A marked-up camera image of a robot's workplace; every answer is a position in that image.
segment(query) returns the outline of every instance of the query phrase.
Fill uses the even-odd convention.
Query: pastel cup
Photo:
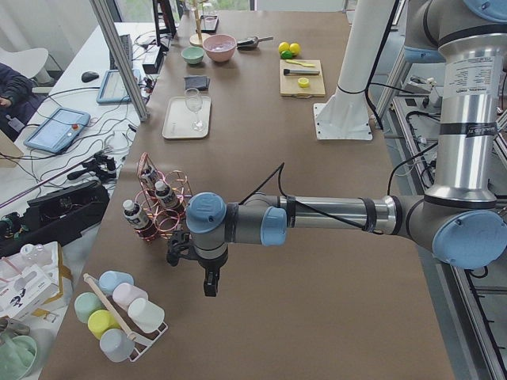
[[[152,333],[164,322],[166,312],[144,298],[135,299],[128,307],[128,316],[145,333]]]
[[[87,291],[86,293],[80,294],[74,301],[74,310],[79,321],[82,323],[88,323],[90,315],[95,313],[97,310],[105,309],[101,300],[95,295]]]
[[[107,271],[102,273],[98,279],[98,286],[106,295],[112,295],[116,287],[121,283],[134,285],[134,278],[128,273]]]
[[[130,304],[137,298],[148,299],[148,293],[130,283],[121,283],[112,293],[112,300],[125,311],[128,311]]]
[[[114,363],[123,362],[134,351],[134,341],[120,329],[110,329],[101,337],[101,350]]]
[[[120,325],[107,310],[97,310],[88,318],[88,330],[99,340],[106,331],[119,328]]]

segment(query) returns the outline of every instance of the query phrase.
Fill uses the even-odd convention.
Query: pink bowl
[[[204,40],[203,49],[213,61],[226,62],[236,51],[236,39],[227,34],[215,34]]]

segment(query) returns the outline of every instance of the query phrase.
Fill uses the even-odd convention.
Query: small bottle
[[[166,210],[174,210],[179,215],[183,214],[185,208],[180,199],[176,196],[174,190],[163,180],[155,182],[155,196]]]
[[[151,166],[148,166],[141,172],[141,182],[143,182],[144,185],[146,186],[148,194],[150,196],[154,196],[155,194],[155,183],[157,182],[157,180],[158,173]]]
[[[125,200],[124,216],[142,239],[149,241],[158,236],[157,226],[138,203],[130,199]]]

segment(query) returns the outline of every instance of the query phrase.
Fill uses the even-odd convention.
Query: wooden stick
[[[118,322],[118,325],[120,325],[121,329],[125,331],[127,334],[127,337],[132,340],[131,336],[133,334],[133,331],[130,327],[128,327],[127,323],[124,321],[124,319],[118,314],[116,309],[111,305],[111,302],[107,299],[107,297],[102,293],[101,288],[98,287],[98,285],[95,283],[95,278],[89,275],[88,273],[85,273],[83,276],[83,279],[85,280],[85,283],[90,285],[92,288],[92,291],[97,295],[98,299],[102,301],[105,308],[111,313],[111,315],[116,319],[116,322]]]
[[[197,9],[197,0],[193,0],[193,16],[196,18],[197,35],[199,36],[199,44],[203,44],[203,35],[200,32],[200,17],[199,10]]]

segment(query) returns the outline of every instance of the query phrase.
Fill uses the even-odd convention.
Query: label
[[[502,57],[477,57],[448,63],[444,99],[468,95],[496,97],[502,62]]]
[[[136,230],[141,230],[142,228],[145,228],[150,222],[150,218],[148,218],[148,215],[143,211],[133,216],[125,215],[125,218],[128,220],[130,224],[132,224],[132,226]]]

